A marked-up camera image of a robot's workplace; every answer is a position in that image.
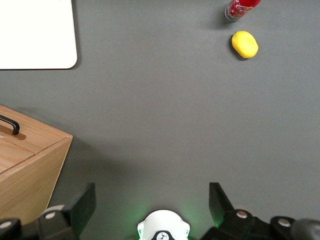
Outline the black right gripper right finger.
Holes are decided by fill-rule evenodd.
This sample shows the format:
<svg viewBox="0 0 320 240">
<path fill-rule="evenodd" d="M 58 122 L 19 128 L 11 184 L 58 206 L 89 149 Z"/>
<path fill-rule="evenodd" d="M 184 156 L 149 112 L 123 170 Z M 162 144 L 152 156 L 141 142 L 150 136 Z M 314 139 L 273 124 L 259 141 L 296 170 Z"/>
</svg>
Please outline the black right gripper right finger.
<svg viewBox="0 0 320 240">
<path fill-rule="evenodd" d="M 318 240 L 320 222 L 274 216 L 264 222 L 246 210 L 235 209 L 218 182 L 209 184 L 209 210 L 214 226 L 202 240 Z"/>
</svg>

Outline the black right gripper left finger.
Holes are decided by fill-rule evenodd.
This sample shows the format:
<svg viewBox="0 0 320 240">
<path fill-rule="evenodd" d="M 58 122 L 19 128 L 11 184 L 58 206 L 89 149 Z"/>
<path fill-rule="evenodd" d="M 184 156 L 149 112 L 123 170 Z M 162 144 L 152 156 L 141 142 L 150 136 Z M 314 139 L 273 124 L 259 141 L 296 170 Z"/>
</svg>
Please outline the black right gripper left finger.
<svg viewBox="0 0 320 240">
<path fill-rule="evenodd" d="M 96 185 L 89 182 L 65 205 L 46 209 L 30 223 L 16 217 L 0 220 L 2 240 L 79 240 L 97 206 Z"/>
</svg>

